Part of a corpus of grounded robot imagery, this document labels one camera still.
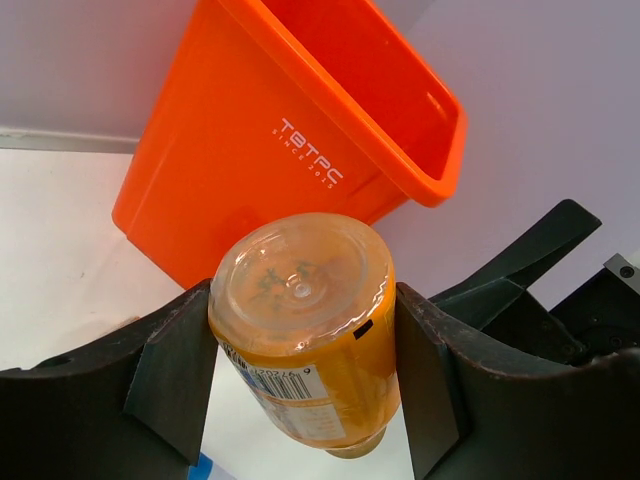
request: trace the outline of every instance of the white table surface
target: white table surface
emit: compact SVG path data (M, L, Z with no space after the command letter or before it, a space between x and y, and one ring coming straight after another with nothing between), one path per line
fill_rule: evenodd
M111 222L128 155L0 150L0 370L30 368L145 315L181 288ZM203 451L238 480L411 480L401 413L341 460L296 443L218 355Z

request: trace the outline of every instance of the barcode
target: barcode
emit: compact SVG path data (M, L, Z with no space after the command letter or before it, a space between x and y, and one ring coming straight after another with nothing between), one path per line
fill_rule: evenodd
M251 377L258 388L272 397L281 400L310 400L313 398L302 375L298 373L289 373L283 376L265 375L252 371Z

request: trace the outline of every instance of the orange liquid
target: orange liquid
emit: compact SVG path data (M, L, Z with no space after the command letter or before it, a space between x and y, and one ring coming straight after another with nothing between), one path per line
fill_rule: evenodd
M337 236L314 230L325 218ZM231 262L239 273L218 284L232 292L229 308L220 294L209 308L212 331L273 423L330 451L356 452L383 432L400 404L393 264L377 234L352 222L314 217L311 230L283 235L284 250L269 245L269 235L264 248L260 239L247 240L249 253ZM254 250L255 259L242 265Z

